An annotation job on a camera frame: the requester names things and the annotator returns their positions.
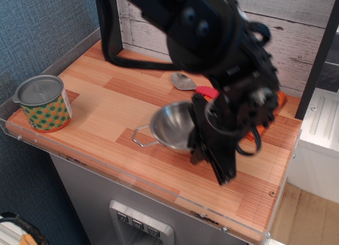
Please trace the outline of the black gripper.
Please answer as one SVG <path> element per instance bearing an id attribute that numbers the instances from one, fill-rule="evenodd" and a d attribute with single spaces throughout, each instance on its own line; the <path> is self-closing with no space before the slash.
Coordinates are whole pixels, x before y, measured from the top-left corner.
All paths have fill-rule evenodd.
<path id="1" fill-rule="evenodd" d="M 267 51 L 236 51 L 208 55 L 203 74 L 219 91 L 213 103 L 200 94 L 188 111 L 193 122 L 188 147 L 191 163 L 209 161 L 220 185 L 236 177 L 236 141 L 251 128 L 268 125 L 278 106 L 279 80 Z M 213 139 L 209 146 L 206 139 Z"/>

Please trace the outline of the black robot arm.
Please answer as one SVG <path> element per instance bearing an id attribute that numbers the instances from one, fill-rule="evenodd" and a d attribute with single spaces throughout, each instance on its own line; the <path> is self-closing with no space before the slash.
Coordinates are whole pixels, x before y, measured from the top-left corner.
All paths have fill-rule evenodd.
<path id="1" fill-rule="evenodd" d="M 118 22 L 115 0 L 96 0 L 102 50 L 107 61 L 127 68 L 183 70 L 205 76 L 218 95 L 207 101 L 195 94 L 184 111 L 190 116 L 187 146 L 192 162 L 211 163 L 220 185 L 236 176 L 239 141 L 267 127 L 278 107 L 279 80 L 265 45 L 269 28 L 249 21 L 236 0 L 129 0 L 143 18 L 167 36 L 171 63 L 118 57 L 112 49 Z"/>

